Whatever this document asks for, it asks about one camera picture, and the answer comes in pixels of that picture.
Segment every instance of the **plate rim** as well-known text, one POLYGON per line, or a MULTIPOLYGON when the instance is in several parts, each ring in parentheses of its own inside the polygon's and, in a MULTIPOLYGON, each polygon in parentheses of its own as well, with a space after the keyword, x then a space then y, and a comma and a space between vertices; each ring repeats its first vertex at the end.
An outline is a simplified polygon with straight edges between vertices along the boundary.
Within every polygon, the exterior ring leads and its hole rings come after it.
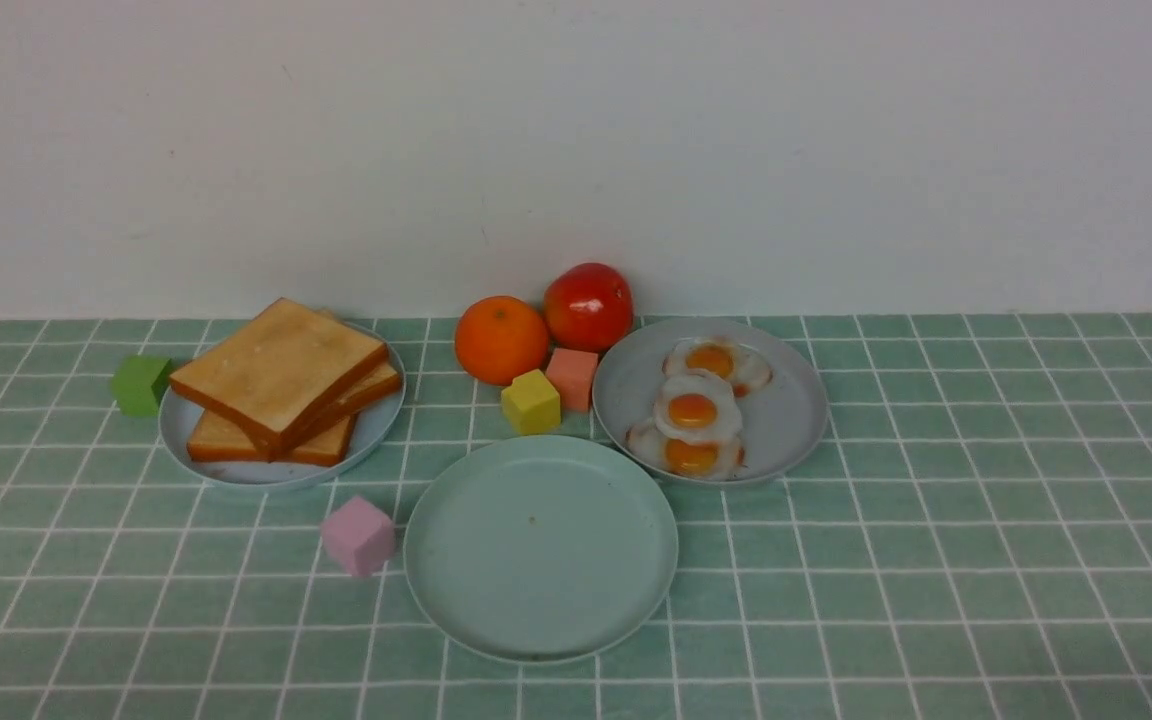
MULTIPOLYGON (((403 407, 407 407, 407 393, 410 382, 407 381, 407 369, 403 366, 402 356, 399 356, 397 348, 394 347, 392 342, 385 340, 380 333, 374 329, 364 327, 364 325, 351 323, 351 320, 340 320, 342 324, 348 325, 361 333, 366 334, 366 336, 376 338, 381 342, 385 342, 385 347, 389 353, 389 364, 397 370, 399 377, 402 378, 402 387, 397 389, 397 410, 394 410, 393 416, 389 417, 387 423, 385 423, 385 429, 381 430, 379 437, 376 438, 371 444, 358 448, 357 450, 351 450, 340 460, 335 465, 329 468, 321 468, 316 473, 309 473, 306 477, 289 479, 289 480, 275 480, 270 483, 251 483, 251 482, 234 482, 225 478, 215 478, 212 475, 203 473, 200 470, 194 467, 194 462, 187 462, 183 460, 182 454, 184 454, 183 448, 174 448, 172 444, 166 441, 166 434, 164 433, 164 425, 166 423, 166 406, 168 404, 168 396, 176 397, 180 402, 185 402, 189 406, 198 406, 197 402, 191 402, 185 400, 185 397, 180 396, 170 386, 162 395, 162 401, 159 402, 159 418, 157 418, 157 426, 159 427, 159 437, 157 442, 168 452, 172 460, 175 461, 180 468, 182 468, 188 473, 195 475, 196 478, 200 478, 202 482, 209 484, 211 487, 227 488, 227 491, 236 491, 243 493, 270 493, 270 492, 286 492, 286 491, 297 491, 297 488, 311 488, 314 486, 320 486, 325 482, 329 482, 338 478, 346 470, 359 464, 362 461, 371 456, 376 448, 380 447, 380 444, 385 441, 385 438, 389 437, 389 432, 394 429, 394 424, 397 423, 397 417, 402 415, 403 407)), ((362 411, 363 414, 369 414, 369 410, 362 411)))
POLYGON ((768 470, 766 473, 755 475, 755 477, 742 478, 738 480, 721 480, 721 482, 700 480, 696 478, 687 478, 684 477, 684 475, 669 473, 668 470, 662 470, 645 464, 645 462, 641 461, 639 457, 637 457, 630 450, 628 450, 626 444, 621 442, 620 438, 614 437, 608 431, 607 423, 604 423, 602 420, 602 414, 599 414, 598 393, 591 392, 590 410, 593 414, 594 418, 598 420, 598 427, 602 430, 604 435, 611 439, 613 445, 616 446, 617 450, 621 450, 621 454, 626 455, 629 460, 636 462, 636 464, 639 464, 641 468, 645 469, 650 475, 653 475, 653 477, 659 478, 662 482, 685 484, 685 486, 690 487, 717 488, 717 491, 726 491, 727 488, 761 487, 764 486, 764 484, 772 483, 772 480, 783 477, 783 475, 788 473, 788 471, 803 464, 803 462, 805 462, 808 457, 814 454, 817 448, 820 446, 820 442, 823 441, 824 437, 829 430, 829 396, 828 393, 826 392, 826 388, 824 388, 824 379, 820 377, 820 370, 812 364, 812 361, 806 359, 806 357, 804 357, 803 354, 797 351, 797 348, 795 348, 790 343, 785 342, 783 340, 781 340, 781 338, 773 336, 772 333, 768 333, 763 328, 756 328, 751 324, 736 323, 736 320, 726 318, 726 316, 698 314, 698 316, 684 316, 684 318, 668 318, 664 320, 658 320, 658 323, 649 323, 641 325, 641 327, 636 328, 635 332, 631 332, 630 334, 627 334, 627 336, 621 338, 621 340, 617 341, 616 344, 609 348, 607 355, 602 356, 602 359, 599 361, 598 369, 594 370, 593 387, 594 388, 598 387, 598 376, 599 373, 602 372, 602 369, 605 366, 605 361, 607 361, 607 356, 612 355, 612 353, 616 350, 617 346, 621 346, 621 343, 630 340, 630 338, 634 338, 635 334, 646 331, 647 328, 658 328, 660 327, 660 325, 680 325, 680 327, 685 327, 687 325, 690 325, 692 323, 721 324, 721 325, 727 325, 727 327, 732 328, 741 328, 741 332, 753 332, 755 334, 760 334, 760 336, 766 338, 771 342, 780 343, 782 347, 786 348, 786 350, 790 351, 791 355, 796 356, 797 359, 799 359, 801 363, 803 363, 803 366, 805 369, 810 370, 808 377, 812 379, 813 387, 817 391, 819 391, 819 395, 823 399, 823 406, 820 406, 820 411, 818 415, 819 418, 818 432, 814 433, 812 442, 809 444, 806 449, 803 452, 803 455, 801 455, 799 457, 797 457, 791 462, 788 462, 788 464, 782 468, 768 470))
MULTIPOLYGON (((552 457, 552 455, 550 456, 536 455, 536 457, 538 458, 552 457)), ((608 650, 617 646, 617 644, 621 644, 622 642, 626 642, 628 638, 631 638, 632 635, 643 629, 643 626, 646 624, 646 621, 649 621, 654 616, 654 614, 657 614, 657 612, 660 609, 660 605, 662 605, 662 602, 666 602, 666 598, 669 596, 669 588, 673 588, 673 581, 679 574, 680 547, 681 547, 681 538, 679 535, 679 518, 675 515, 675 511, 673 511, 673 506, 669 505, 669 498, 666 495, 666 493, 664 493, 664 488, 660 487, 660 483, 658 483, 654 478, 652 478, 652 475, 646 473, 646 470, 641 468, 639 464, 636 464, 636 462, 623 456, 622 454, 620 454, 620 452, 615 452, 602 444, 591 441, 591 439, 578 438, 573 435, 556 435, 556 434, 521 435, 521 437, 502 439, 502 441, 492 442, 483 447, 476 448, 476 450, 469 452, 464 457, 458 458, 456 462, 452 462, 450 465, 447 465, 447 469, 444 469, 442 472, 437 475, 433 480, 430 480, 430 484, 429 486, 425 487, 425 491, 420 492, 420 498, 417 498, 416 506, 412 507, 411 515, 408 516, 406 526, 403 529, 403 551, 402 551, 403 578, 406 579, 408 592, 411 593, 412 600, 416 601, 416 607, 417 609, 420 611, 420 614, 432 626, 438 628, 439 632, 442 632, 445 638, 448 638, 450 642, 456 643, 457 646, 461 646, 467 651, 475 653, 476 655, 486 657, 486 659, 488 660, 494 660, 508 665, 526 666, 526 667, 568 665, 571 662, 577 662, 579 660, 585 660, 591 655, 598 655, 598 653, 600 652, 607 652, 608 650), (445 629, 444 626, 440 626, 438 621, 435 621, 433 616, 429 614, 429 611, 425 609, 425 602, 420 601, 420 593, 417 592, 416 583, 412 583, 412 574, 411 574, 412 564, 410 561, 408 561, 410 560, 408 559, 408 552, 410 552, 411 544, 408 543, 407 539, 408 537, 410 537, 414 521, 420 517, 422 507, 429 507, 426 498, 429 498, 429 492, 432 488, 434 488, 437 483, 441 482, 445 484, 445 483, 456 482, 456 477, 458 475, 457 468, 462 464, 465 464, 465 462, 470 457, 472 457, 475 454, 479 454, 479 452, 493 450, 493 448, 495 448, 497 452, 500 452, 499 450, 500 446, 525 446, 525 445, 535 445, 538 441, 546 444, 556 442, 558 445, 568 445, 573 448, 590 448, 590 446, 593 446, 591 447, 591 450, 607 452, 607 454, 609 454, 607 455, 607 457, 614 457, 616 462, 627 461, 628 465, 626 465, 626 468, 630 468, 632 470, 630 473, 626 473, 627 482, 644 482, 650 487, 654 488, 653 497, 658 498, 660 502, 659 505, 660 510, 664 511, 662 516, 665 518, 668 518, 669 528, 672 530, 672 532, 668 533, 668 548, 667 548, 669 553, 668 568, 667 571, 664 574, 664 582, 660 583, 657 600, 652 602, 652 607, 650 607, 650 611, 645 612, 643 617, 635 620, 634 624, 630 626, 630 628, 628 628, 624 632, 617 635, 617 637, 612 642, 604 643, 601 646, 593 647, 593 650, 589 650, 586 652, 579 652, 577 653, 577 655, 559 657, 559 659, 553 659, 553 660, 530 660, 530 659, 518 659, 517 657, 495 655, 495 653, 485 651, 483 650, 483 647, 476 647, 473 644, 467 643, 463 639, 456 637, 456 635, 448 632, 448 630, 445 629)))

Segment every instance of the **green cube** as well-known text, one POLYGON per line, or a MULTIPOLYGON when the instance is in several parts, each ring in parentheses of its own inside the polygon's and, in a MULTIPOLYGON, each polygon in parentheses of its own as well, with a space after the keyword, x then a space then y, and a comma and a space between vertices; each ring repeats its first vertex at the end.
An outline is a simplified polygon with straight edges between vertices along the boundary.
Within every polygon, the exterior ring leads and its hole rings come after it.
POLYGON ((162 394, 168 391, 172 374, 170 357, 129 355, 109 379, 118 409, 132 418, 152 418, 159 414, 162 394))

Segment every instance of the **foam cube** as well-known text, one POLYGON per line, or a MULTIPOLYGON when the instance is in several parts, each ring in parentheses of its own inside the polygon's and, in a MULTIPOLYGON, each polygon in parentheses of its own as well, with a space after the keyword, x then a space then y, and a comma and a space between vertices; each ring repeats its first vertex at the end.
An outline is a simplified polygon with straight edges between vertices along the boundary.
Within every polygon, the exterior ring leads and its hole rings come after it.
POLYGON ((521 435, 548 433, 563 420, 558 389, 540 370, 518 376, 500 391, 500 410, 521 435))
POLYGON ((344 571, 365 578, 394 553, 394 521, 361 497, 351 497, 319 528, 323 547, 344 571))
POLYGON ((170 357, 129 355, 109 379, 109 392, 118 409, 132 418, 152 418, 159 414, 162 394, 168 391, 172 374, 170 357))
POLYGON ((563 407, 576 414, 589 414, 590 388, 594 387, 594 370, 598 369, 598 355, 581 350, 567 350, 559 347, 550 357, 545 367, 545 377, 558 389, 563 407))

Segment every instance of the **egg white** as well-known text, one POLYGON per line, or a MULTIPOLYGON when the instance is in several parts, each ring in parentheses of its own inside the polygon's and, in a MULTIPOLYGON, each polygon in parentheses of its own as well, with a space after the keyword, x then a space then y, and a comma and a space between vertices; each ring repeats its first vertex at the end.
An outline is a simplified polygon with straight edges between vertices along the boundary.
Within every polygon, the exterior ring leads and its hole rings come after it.
MULTIPOLYGON (((626 433, 628 450, 641 462, 657 470, 664 470, 666 473, 681 475, 680 471, 670 469, 668 462, 664 458, 664 444, 668 441, 669 438, 660 432, 655 420, 652 418, 637 420, 634 427, 630 427, 630 432, 626 433)), ((698 480, 730 479, 736 473, 737 468, 740 468, 740 457, 741 439, 734 437, 730 441, 719 446, 718 460, 714 461, 713 468, 710 468, 707 473, 689 475, 689 477, 698 480)))
POLYGON ((761 355, 722 338, 689 338, 677 342, 664 361, 664 373, 668 377, 689 372, 691 369, 687 367, 687 356, 691 355, 695 348, 705 344, 721 347, 732 357, 732 372, 723 380, 732 385, 732 392, 736 397, 750 395, 751 392, 772 382, 772 366, 761 355))
POLYGON ((657 429, 668 438, 681 439, 687 445, 721 445, 730 441, 744 427, 732 386, 708 370, 687 370, 664 379, 652 406, 657 429), (669 401, 680 395, 700 395, 713 402, 718 410, 713 423, 704 429, 684 429, 669 419, 669 401))

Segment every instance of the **yellow cube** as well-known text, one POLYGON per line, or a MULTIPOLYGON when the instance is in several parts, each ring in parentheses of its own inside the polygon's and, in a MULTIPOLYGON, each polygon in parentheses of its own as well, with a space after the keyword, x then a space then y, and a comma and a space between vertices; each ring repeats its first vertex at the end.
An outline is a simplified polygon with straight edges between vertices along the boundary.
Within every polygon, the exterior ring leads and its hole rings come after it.
POLYGON ((563 420, 558 389, 540 370, 518 376, 500 391, 500 410, 521 435, 548 433, 563 420))

